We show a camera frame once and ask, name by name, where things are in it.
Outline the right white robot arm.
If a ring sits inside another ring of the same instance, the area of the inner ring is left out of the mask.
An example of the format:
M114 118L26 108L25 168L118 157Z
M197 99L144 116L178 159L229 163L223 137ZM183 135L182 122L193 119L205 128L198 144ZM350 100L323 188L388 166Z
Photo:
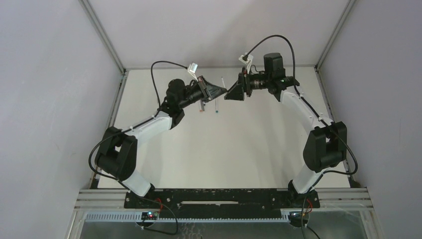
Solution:
M265 54L264 71L256 74L250 71L252 60L248 54L239 57L245 66L224 98L244 101L255 90L267 90L277 102L295 112L308 138L303 150L305 164L289 186L297 194L305 194L325 173L335 173L334 168L346 158L347 128L311 105L295 76L286 75L280 53Z

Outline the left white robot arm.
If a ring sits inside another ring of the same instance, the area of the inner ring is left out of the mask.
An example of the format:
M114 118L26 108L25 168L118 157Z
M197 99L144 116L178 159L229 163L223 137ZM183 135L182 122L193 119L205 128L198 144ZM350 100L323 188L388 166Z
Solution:
M185 115L184 108L196 102L207 103L226 92L226 88L208 82L203 76L188 85L181 79L170 81L157 112L127 129L111 126L105 131L94 147L95 165L135 195L146 196L154 186L136 170L138 147L176 127Z

